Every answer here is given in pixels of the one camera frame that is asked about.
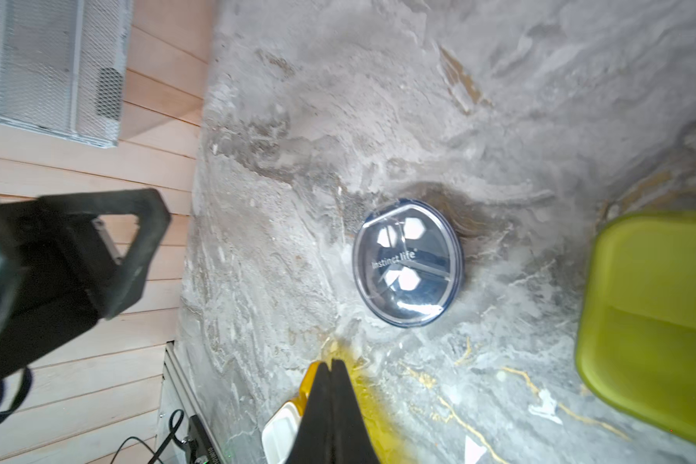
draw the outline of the ventilation grille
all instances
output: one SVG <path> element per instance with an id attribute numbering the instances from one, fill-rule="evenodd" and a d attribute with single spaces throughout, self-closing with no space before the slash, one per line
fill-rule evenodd
<path id="1" fill-rule="evenodd" d="M 119 139 L 130 0 L 0 0 L 0 123 Z"/>

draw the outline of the black cable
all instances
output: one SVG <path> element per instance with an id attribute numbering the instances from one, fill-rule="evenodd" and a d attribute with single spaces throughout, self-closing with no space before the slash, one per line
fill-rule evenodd
<path id="1" fill-rule="evenodd" d="M 139 438 L 139 437 L 129 437 L 128 439 L 124 440 L 124 441 L 121 443 L 121 446 L 119 447 L 119 449 L 116 450 L 116 453 L 113 455 L 113 459 L 111 459 L 111 464 L 113 464 L 113 461 L 116 460 L 116 456 L 119 455 L 119 452 L 121 452 L 121 449 L 124 448 L 124 445 L 126 445 L 126 442 L 129 441 L 129 440 L 136 440 L 136 441 L 142 443 L 142 444 L 145 446 L 145 448 L 147 448 L 147 449 L 149 450 L 149 452 L 151 452 L 152 454 L 155 454 L 155 452 L 152 450 L 152 448 L 150 448 L 150 446 L 149 446 L 147 443 L 145 443 L 141 438 Z M 157 458 L 157 460 L 160 461 L 160 464 L 165 464 L 165 463 L 164 463 L 162 460 L 160 460 L 159 458 Z"/>
<path id="2" fill-rule="evenodd" d="M 178 422 L 173 424 L 173 418 L 175 417 L 175 413 L 180 413 L 180 418 L 178 418 Z M 167 437 L 162 441 L 160 444 L 159 448 L 157 451 L 155 451 L 154 455 L 152 456 L 152 459 L 149 460 L 147 464 L 154 464 L 155 461 L 160 460 L 160 454 L 165 450 L 167 447 L 167 444 L 170 443 L 171 440 L 175 439 L 175 444 L 178 445 L 178 439 L 175 436 L 175 433 L 178 431 L 178 427 L 180 427 L 180 424 L 183 423 L 183 417 L 186 416 L 186 413 L 183 412 L 183 409 L 176 409 L 173 411 L 173 413 L 170 415 L 170 419 L 167 420 L 167 428 L 170 431 L 170 433 L 167 434 Z M 180 443 L 179 445 L 181 449 L 183 449 L 183 442 Z"/>
<path id="3" fill-rule="evenodd" d="M 173 424 L 173 418 L 175 417 L 175 413 L 180 413 L 180 418 L 178 418 L 178 421 L 175 424 Z M 178 448 L 185 451 L 186 450 L 186 448 L 184 448 L 185 443 L 178 440 L 178 437 L 175 436 L 175 433 L 178 431 L 178 428 L 180 428 L 180 425 L 183 423 L 183 417 L 185 415 L 186 415 L 186 413 L 183 412 L 183 409 L 176 409 L 175 411 L 173 411 L 173 413 L 170 415 L 170 419 L 167 420 L 167 429 L 170 432 L 167 434 L 167 437 L 165 437 L 165 439 L 162 441 L 162 443 L 160 444 L 157 451 L 152 450 L 152 448 L 150 448 L 147 445 L 147 443 L 145 443 L 141 438 L 129 437 L 128 439 L 124 440 L 121 443 L 121 446 L 119 447 L 119 449 L 116 450 L 116 453 L 113 455 L 113 459 L 111 459 L 111 464 L 113 464 L 113 461 L 116 460 L 116 456 L 119 455 L 119 453 L 121 452 L 121 449 L 124 448 L 124 445 L 126 445 L 126 442 L 129 440 L 136 440 L 136 441 L 142 443 L 145 446 L 145 448 L 147 448 L 147 450 L 152 453 L 152 459 L 150 459 L 148 464 L 154 464 L 155 461 L 160 461 L 160 464 L 165 464 L 162 461 L 162 459 L 160 459 L 160 454 L 162 454 L 162 452 L 165 450 L 165 447 L 167 446 L 168 443 L 170 443 L 171 440 L 173 440 L 175 442 L 175 444 L 178 446 Z"/>

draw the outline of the metal frame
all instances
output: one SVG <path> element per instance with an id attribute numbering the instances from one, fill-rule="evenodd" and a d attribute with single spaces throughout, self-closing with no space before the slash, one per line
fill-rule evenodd
<path id="1" fill-rule="evenodd" d="M 209 428 L 208 423 L 205 421 L 206 416 L 201 411 L 201 406 L 196 400 L 191 385 L 188 385 L 186 376 L 183 374 L 183 368 L 178 362 L 178 358 L 175 356 L 174 343 L 169 341 L 165 346 L 165 361 L 162 366 L 162 376 L 165 379 L 170 379 L 173 384 L 175 392 L 180 398 L 180 402 L 183 405 L 183 410 L 186 413 L 186 417 L 191 417 L 193 415 L 198 416 L 203 423 L 204 429 L 207 435 L 212 438 L 212 446 L 214 451 L 216 451 L 218 456 L 224 456 L 222 450 L 219 448 L 217 441 L 213 440 L 212 430 Z"/>
<path id="2" fill-rule="evenodd" d="M 9 125 L 11 127 L 24 129 L 27 131 L 35 132 L 37 134 L 58 136 L 65 140 L 72 140 L 73 142 L 85 143 L 87 145 L 97 146 L 100 148 L 110 148 L 115 147 L 119 144 L 117 131 L 115 135 L 109 135 L 109 137 L 114 136 L 115 138 L 100 138 L 95 135 L 87 135 L 83 133 L 78 133 L 78 105 L 81 99 L 81 89 L 80 89 L 80 73 L 81 73 L 81 61 L 82 61 L 82 46 L 83 46 L 83 33 L 85 26 L 85 13 L 86 13 L 86 1 L 87 0 L 75 0 L 77 9 L 75 11 L 75 23 L 73 24 L 72 43 L 71 43 L 71 53 L 72 53 L 72 63 L 70 68 L 70 85 L 65 93 L 65 106 L 67 107 L 67 116 L 65 119 L 64 127 L 45 127 L 40 124 L 33 123 L 28 120 L 16 119 L 11 116 L 6 116 L 0 114 L 0 124 Z M 127 45 L 128 37 L 131 28 L 131 12 L 132 5 L 131 0 L 117 0 L 119 8 L 126 14 L 119 15 L 119 39 L 116 43 L 116 59 L 115 68 L 118 70 L 126 69 L 126 59 L 127 59 Z M 5 59 L 5 33 L 7 28 L 7 23 L 9 21 L 9 5 L 11 5 L 14 0 L 0 0 L 0 87 L 2 86 L 3 80 L 3 61 Z"/>

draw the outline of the green plastic lid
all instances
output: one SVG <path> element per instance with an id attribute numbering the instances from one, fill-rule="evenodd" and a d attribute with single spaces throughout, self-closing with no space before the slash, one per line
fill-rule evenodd
<path id="1" fill-rule="evenodd" d="M 604 401 L 696 443 L 696 212 L 630 215 L 603 229 L 576 362 Z"/>

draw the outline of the round plastic lid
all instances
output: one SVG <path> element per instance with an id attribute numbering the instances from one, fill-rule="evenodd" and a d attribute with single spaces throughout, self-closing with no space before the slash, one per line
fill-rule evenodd
<path id="1" fill-rule="evenodd" d="M 430 323 L 464 280 L 462 246 L 436 209 L 401 199 L 373 212 L 353 245 L 358 292 L 377 316 L 401 328 Z"/>

